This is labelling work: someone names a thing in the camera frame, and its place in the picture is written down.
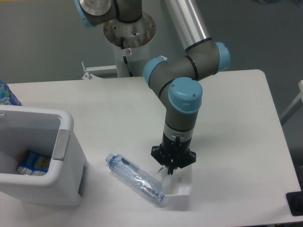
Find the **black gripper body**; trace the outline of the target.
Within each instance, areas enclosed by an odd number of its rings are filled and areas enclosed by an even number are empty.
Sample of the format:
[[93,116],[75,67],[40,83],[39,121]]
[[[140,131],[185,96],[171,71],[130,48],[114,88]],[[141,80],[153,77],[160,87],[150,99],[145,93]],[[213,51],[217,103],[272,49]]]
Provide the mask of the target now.
[[175,168],[184,168],[196,162],[196,153],[190,150],[192,138],[181,141],[181,139],[169,139],[163,134],[162,142],[159,146],[153,146],[151,156],[161,165],[165,165],[166,155],[175,157]]

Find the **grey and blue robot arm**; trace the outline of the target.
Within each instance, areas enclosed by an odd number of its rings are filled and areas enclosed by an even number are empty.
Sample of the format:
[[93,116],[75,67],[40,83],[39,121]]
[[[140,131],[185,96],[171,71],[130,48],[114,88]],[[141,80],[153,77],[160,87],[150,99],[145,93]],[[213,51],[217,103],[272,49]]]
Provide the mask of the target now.
[[162,142],[152,157],[172,174],[196,161],[190,143],[203,89],[199,81],[225,70],[228,48],[214,42],[193,0],[166,0],[185,56],[174,62],[150,58],[150,44],[158,34],[153,18],[140,0],[77,0],[75,6],[88,27],[103,25],[114,50],[118,77],[144,77],[166,108]]

